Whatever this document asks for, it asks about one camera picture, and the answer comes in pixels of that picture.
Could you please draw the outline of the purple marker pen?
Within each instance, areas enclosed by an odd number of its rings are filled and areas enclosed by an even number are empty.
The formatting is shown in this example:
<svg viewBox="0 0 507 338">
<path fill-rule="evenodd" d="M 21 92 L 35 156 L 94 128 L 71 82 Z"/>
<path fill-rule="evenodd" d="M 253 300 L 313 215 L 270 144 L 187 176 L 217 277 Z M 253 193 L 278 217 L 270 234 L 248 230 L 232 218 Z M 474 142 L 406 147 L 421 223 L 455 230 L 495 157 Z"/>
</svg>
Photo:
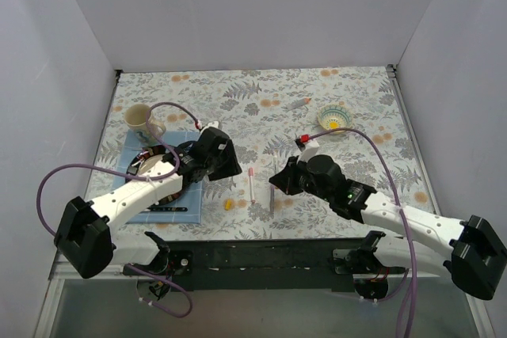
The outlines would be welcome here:
<svg viewBox="0 0 507 338">
<path fill-rule="evenodd" d="M 270 210 L 271 214 L 274 214 L 274 211 L 275 211 L 275 202 L 276 202 L 275 187 L 271 186 L 270 187 L 270 195 L 269 195 L 269 210 Z"/>
</svg>

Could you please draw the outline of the white pink marker pen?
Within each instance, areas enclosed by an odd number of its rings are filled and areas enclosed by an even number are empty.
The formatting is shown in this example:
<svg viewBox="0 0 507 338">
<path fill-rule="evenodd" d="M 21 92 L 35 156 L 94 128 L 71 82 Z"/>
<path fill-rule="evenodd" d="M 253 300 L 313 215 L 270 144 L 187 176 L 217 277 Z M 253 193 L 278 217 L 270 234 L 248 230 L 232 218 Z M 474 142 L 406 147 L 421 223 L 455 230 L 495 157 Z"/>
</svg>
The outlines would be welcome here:
<svg viewBox="0 0 507 338">
<path fill-rule="evenodd" d="M 256 203 L 255 198 L 255 185 L 254 185 L 254 168 L 248 168 L 248 178 L 249 178 L 249 189 L 250 189 L 250 202 L 252 204 Z"/>
</svg>

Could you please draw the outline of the grey orange marker pen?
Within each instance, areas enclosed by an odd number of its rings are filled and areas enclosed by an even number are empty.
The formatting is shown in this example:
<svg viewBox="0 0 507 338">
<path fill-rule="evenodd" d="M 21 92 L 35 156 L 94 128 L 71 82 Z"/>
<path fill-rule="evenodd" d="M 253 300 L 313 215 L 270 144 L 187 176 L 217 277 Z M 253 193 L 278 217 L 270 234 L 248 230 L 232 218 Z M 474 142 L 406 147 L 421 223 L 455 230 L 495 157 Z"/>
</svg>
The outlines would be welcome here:
<svg viewBox="0 0 507 338">
<path fill-rule="evenodd" d="M 297 109 L 297 108 L 301 108 L 303 106 L 306 106 L 307 104 L 309 104 L 311 101 L 311 99 L 309 97 L 305 97 L 303 99 L 299 99 L 297 101 L 293 101 L 292 103 L 290 103 L 289 105 L 286 106 L 286 109 L 288 111 L 290 110 L 294 110 L 294 109 Z"/>
</svg>

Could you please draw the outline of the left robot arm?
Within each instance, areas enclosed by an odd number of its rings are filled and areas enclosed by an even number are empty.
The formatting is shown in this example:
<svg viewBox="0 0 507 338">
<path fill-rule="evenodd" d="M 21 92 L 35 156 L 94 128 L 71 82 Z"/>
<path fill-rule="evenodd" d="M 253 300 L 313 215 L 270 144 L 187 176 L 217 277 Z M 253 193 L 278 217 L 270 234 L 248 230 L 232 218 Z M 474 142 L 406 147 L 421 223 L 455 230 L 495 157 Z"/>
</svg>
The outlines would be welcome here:
<svg viewBox="0 0 507 338">
<path fill-rule="evenodd" d="M 55 246 L 83 279 L 101 273 L 110 264 L 140 264 L 158 275 L 167 269 L 169 247 L 152 232 L 121 237 L 119 229 L 138 213 L 204 177 L 221 180 L 241 173 L 230 137 L 205 127 L 188 151 L 174 160 L 163 158 L 146 180 L 130 180 L 90 201 L 69 201 L 55 233 Z"/>
</svg>

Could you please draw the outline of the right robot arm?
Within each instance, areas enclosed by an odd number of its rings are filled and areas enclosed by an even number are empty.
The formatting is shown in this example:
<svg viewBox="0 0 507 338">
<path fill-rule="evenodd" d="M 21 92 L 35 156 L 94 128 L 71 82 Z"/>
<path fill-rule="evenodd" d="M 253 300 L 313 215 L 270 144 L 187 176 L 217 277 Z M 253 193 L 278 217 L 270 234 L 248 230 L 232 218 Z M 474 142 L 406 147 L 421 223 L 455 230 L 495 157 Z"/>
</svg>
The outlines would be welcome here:
<svg viewBox="0 0 507 338">
<path fill-rule="evenodd" d="M 373 187 L 346 178 L 327 155 L 288 159 L 269 183 L 288 196 L 306 192 L 326 201 L 338 216 L 396 233 L 358 253 L 366 272 L 382 267 L 415 268 L 449 278 L 460 290 L 489 301 L 506 269 L 506 247 L 491 224 L 400 207 Z"/>
</svg>

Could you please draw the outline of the blue checked cloth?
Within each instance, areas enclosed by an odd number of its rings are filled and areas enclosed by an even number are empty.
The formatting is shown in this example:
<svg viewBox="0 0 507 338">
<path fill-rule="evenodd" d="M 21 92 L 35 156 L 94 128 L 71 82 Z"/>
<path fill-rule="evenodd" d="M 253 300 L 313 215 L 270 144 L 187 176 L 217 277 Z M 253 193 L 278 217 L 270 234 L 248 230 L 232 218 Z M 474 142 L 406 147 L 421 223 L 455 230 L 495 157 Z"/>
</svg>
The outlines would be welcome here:
<svg viewBox="0 0 507 338">
<path fill-rule="evenodd" d="M 116 171 L 126 173 L 131 166 L 140 161 L 141 164 L 148 164 L 148 160 L 158 154 L 164 153 L 153 149 L 153 153 L 144 154 L 140 141 L 129 131 L 122 145 L 120 158 L 117 162 Z M 186 212 L 153 212 L 142 211 L 128 221 L 128 224 L 144 223 L 200 223 L 203 181 L 189 185 L 183 193 L 171 203 L 161 205 L 162 207 L 187 207 Z"/>
</svg>

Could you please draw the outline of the yellow patterned bowl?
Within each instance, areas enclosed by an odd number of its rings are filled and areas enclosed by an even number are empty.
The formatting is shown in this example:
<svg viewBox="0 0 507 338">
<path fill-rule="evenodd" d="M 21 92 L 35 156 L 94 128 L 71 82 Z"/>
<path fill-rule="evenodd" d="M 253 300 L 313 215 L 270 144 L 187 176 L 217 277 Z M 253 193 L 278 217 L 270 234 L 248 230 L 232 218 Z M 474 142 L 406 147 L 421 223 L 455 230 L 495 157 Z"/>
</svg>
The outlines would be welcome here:
<svg viewBox="0 0 507 338">
<path fill-rule="evenodd" d="M 342 105 L 327 104 L 318 110 L 318 124 L 324 131 L 336 128 L 351 128 L 353 126 L 352 113 Z"/>
</svg>

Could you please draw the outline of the floral tablecloth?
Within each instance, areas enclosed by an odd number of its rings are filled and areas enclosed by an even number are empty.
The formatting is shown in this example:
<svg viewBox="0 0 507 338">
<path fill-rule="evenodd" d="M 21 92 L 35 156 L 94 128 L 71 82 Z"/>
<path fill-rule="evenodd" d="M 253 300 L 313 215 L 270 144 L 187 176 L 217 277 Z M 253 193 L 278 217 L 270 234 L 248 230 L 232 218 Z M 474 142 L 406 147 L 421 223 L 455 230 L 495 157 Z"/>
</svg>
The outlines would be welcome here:
<svg viewBox="0 0 507 338">
<path fill-rule="evenodd" d="M 309 97 L 310 103 L 286 106 Z M 199 224 L 128 224 L 124 236 L 152 231 L 170 241 L 262 240 L 363 237 L 366 225 L 337 217 L 327 204 L 306 194 L 275 192 L 269 210 L 273 151 L 278 170 L 297 154 L 295 139 L 320 132 L 318 110 L 339 104 L 353 115 L 353 130 L 318 138 L 320 152 L 343 173 L 406 206 L 434 212 L 425 175 L 387 70 L 382 67 L 287 70 L 193 71 L 122 74 L 105 124 L 96 163 L 116 169 L 128 133 L 124 113 L 134 104 L 156 104 L 155 116 L 168 131 L 192 131 L 193 119 L 218 120 L 232 138 L 242 173 L 203 186 Z M 248 168 L 253 167 L 256 203 L 250 202 Z M 227 199 L 232 208 L 224 209 Z"/>
</svg>

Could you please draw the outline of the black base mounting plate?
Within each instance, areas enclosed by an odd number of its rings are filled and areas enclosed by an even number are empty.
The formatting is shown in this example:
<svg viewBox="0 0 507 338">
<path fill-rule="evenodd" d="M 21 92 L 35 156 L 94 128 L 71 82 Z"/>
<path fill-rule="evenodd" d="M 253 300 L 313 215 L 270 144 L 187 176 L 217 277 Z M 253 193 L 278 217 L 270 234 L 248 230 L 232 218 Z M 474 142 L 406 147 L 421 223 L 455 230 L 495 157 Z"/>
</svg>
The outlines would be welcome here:
<svg viewBox="0 0 507 338">
<path fill-rule="evenodd" d="M 369 298 L 387 293 L 387 267 L 373 256 L 375 238 L 181 241 L 148 265 L 125 267 L 124 275 L 165 275 L 187 291 L 327 289 L 353 292 L 354 279 Z"/>
</svg>

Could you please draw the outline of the beige ceramic mug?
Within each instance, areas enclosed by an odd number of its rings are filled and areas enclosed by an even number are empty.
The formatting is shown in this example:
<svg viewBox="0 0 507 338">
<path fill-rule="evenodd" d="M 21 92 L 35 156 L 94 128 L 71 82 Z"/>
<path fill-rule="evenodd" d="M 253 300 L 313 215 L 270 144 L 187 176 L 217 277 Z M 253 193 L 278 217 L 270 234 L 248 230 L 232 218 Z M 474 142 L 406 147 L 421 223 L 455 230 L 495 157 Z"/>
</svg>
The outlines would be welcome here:
<svg viewBox="0 0 507 338">
<path fill-rule="evenodd" d="M 149 111 L 150 106 L 147 104 L 134 104 L 124 113 L 124 122 L 143 146 L 158 145 L 158 138 L 166 132 L 166 126 L 162 121 L 153 115 L 147 119 Z"/>
</svg>

